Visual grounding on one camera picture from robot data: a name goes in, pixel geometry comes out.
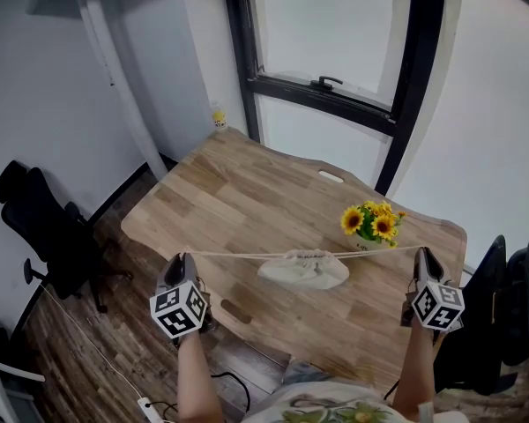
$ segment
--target black window frame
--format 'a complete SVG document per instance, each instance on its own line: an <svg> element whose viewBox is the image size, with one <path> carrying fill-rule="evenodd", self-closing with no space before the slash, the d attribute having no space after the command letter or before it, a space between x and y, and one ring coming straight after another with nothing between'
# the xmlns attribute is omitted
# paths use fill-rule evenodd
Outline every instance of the black window frame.
<svg viewBox="0 0 529 423"><path fill-rule="evenodd" d="M254 94L336 115L392 137L375 190L386 195L421 110L435 60L445 0L410 0L406 43L391 110L350 96L259 73L250 0L226 0L247 129L260 142Z"/></svg>

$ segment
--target white string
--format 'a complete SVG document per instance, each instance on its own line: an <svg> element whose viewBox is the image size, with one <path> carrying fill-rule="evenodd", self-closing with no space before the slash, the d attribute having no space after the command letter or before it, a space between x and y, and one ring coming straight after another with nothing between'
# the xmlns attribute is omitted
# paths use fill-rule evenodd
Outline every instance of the white string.
<svg viewBox="0 0 529 423"><path fill-rule="evenodd" d="M360 252L336 252L332 255L336 258L354 258L354 257L363 257L363 256L375 256L378 254L389 254L391 252L396 252L406 249L417 249L422 248L422 245L419 246L404 246L402 248L393 248L393 249L376 249L376 250L365 250ZM188 254L197 254L199 256L214 256L214 257L233 257L233 258L245 258L248 260L271 260L273 258L282 258L286 255L286 252L276 253L276 254L233 254L230 252L208 252L202 250L192 250L185 251Z"/></svg>
<svg viewBox="0 0 529 423"><path fill-rule="evenodd" d="M110 368L112 368L116 373L118 373L124 381L126 381L130 387L135 391L135 393L138 394L138 396L140 398L142 398L141 394L138 392L138 390L133 386L133 384L131 382L128 381L128 379L122 374L120 373L119 371L117 371L115 369L115 367L109 362L108 359L106 359L106 356L104 354L102 354L102 352L98 349L98 347L94 344L94 342L86 335L86 333L82 330L82 328L78 325L78 323L76 322L76 320L70 316L63 308L63 306L61 306L61 304L59 304L56 299L53 297L53 295L47 290L47 288L45 288L42 284L40 284L40 287L45 290L45 293L49 295L49 297L53 300L53 302L63 311L63 313L78 327L78 329L82 332L82 335L85 336L86 340L88 340L88 342L90 343L90 345L92 345L94 347L94 349L96 351L98 351L98 354L106 361L106 363L108 363L108 365L110 366Z"/></svg>

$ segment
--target potted sunflower plant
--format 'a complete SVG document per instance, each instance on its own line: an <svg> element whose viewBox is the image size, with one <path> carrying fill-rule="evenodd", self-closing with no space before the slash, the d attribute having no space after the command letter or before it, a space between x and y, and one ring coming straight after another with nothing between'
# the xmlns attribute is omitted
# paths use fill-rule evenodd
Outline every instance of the potted sunflower plant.
<svg viewBox="0 0 529 423"><path fill-rule="evenodd" d="M396 248L398 226L407 216L404 211L394 214L386 201L376 204L366 201L348 207L341 216L341 227L349 235L349 244L355 250Z"/></svg>

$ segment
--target black baseboard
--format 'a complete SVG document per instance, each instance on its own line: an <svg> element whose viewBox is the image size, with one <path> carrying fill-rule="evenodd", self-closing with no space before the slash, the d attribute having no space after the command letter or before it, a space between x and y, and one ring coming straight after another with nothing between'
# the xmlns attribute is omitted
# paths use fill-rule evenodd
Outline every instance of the black baseboard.
<svg viewBox="0 0 529 423"><path fill-rule="evenodd" d="M163 153L160 156L163 158L169 170L177 164L176 161L170 159ZM106 210L123 194L123 192L127 188L129 188L131 184L136 181L148 169L149 166L147 165L147 163L143 163L140 167L138 167L138 169L132 175L130 175L130 177L124 183L117 187L117 189L108 197L108 199L106 199L106 201L100 207L98 207L98 210L96 210L93 215L88 219L88 225L93 226L94 224L96 224L100 220L102 215L106 212ZM38 286L34 292L34 295L27 303L26 308L21 314L21 317L19 318L18 323L16 324L16 327L14 328L14 331L11 334L10 341L12 343L15 343L19 339L21 331L23 330L26 324L27 318L34 309L35 303L41 297L42 293L43 287Z"/></svg>

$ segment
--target table handle cutout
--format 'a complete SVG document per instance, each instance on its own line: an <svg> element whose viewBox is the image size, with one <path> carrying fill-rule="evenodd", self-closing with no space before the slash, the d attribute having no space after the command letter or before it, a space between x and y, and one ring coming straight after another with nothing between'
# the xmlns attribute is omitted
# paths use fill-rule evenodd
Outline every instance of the table handle cutout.
<svg viewBox="0 0 529 423"><path fill-rule="evenodd" d="M228 312L232 317L234 317L241 323L249 324L252 321L252 318L249 315L243 312L230 300L223 300L220 305L221 308L223 308L226 312Z"/></svg>
<svg viewBox="0 0 529 423"><path fill-rule="evenodd" d="M331 179L331 180L333 180L334 182L337 182L337 183L343 183L344 182L344 180L341 179L340 177L338 177L337 175L328 173L327 171L324 171L323 169L321 169L319 171L319 174L322 175L323 177L327 177L328 179Z"/></svg>

